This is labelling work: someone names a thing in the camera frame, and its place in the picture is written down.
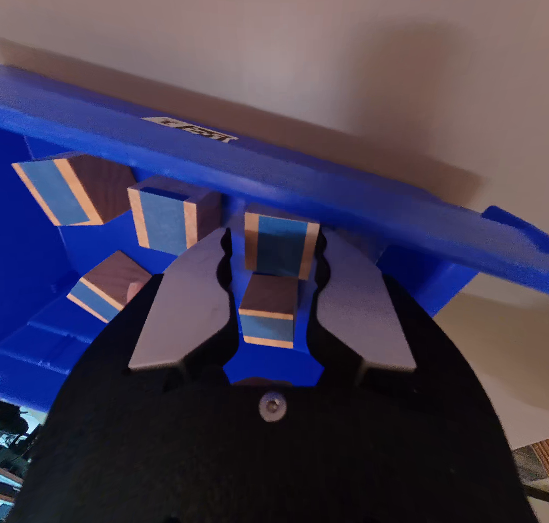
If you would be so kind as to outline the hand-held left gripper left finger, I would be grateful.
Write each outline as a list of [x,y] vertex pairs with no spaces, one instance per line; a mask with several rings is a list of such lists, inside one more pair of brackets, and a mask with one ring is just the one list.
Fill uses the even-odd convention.
[[231,291],[232,236],[220,227],[177,257],[162,280],[130,358],[132,371],[227,364],[239,345]]

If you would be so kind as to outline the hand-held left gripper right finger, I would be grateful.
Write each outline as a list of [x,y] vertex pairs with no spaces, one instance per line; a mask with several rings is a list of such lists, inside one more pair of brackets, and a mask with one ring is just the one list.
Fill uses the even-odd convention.
[[361,367],[414,372],[417,365],[381,271],[345,236],[322,228],[307,347],[326,372]]

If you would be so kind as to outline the wooden cube with blue tape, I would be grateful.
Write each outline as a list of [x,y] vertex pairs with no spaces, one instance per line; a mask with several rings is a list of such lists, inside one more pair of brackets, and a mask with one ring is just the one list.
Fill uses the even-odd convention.
[[180,256],[221,227],[222,195],[155,175],[127,188],[141,247]]
[[131,208],[126,165],[65,152],[11,166],[53,225],[104,225]]
[[66,297],[108,323],[125,308],[130,285],[135,282],[146,284],[151,277],[126,254],[116,251],[82,276]]
[[238,313],[244,341],[273,348],[294,348],[299,280],[252,274]]
[[308,280],[320,224],[262,204],[244,210],[245,268],[278,277]]

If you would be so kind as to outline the blue plastic bin with label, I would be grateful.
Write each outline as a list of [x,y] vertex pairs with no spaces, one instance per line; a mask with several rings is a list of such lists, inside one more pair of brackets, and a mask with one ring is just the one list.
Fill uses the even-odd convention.
[[[312,386],[321,371],[327,375],[306,341],[315,252],[309,279],[299,280],[294,348],[244,341],[238,308],[256,273],[244,257],[250,203],[317,221],[320,231],[337,231],[366,252],[408,343],[405,309],[418,306],[432,325],[477,272],[548,293],[548,235],[497,207],[478,213],[446,204],[407,184],[1,66],[1,399],[15,405],[50,411],[92,350],[106,359],[114,348],[122,354],[119,374],[141,378],[162,369],[196,379],[208,367],[128,368],[163,273],[179,256],[139,245],[131,207],[104,225],[53,225],[11,164],[65,152],[126,165],[136,184],[160,175],[222,195],[239,345],[227,364],[213,366],[230,382],[256,375]],[[132,283],[125,308],[103,323],[66,295],[116,251],[152,277]]]

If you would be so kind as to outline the dark clutter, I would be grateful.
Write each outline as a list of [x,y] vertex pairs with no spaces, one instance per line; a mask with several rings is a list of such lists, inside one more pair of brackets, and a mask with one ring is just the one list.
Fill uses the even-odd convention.
[[21,491],[48,413],[1,401],[1,518]]

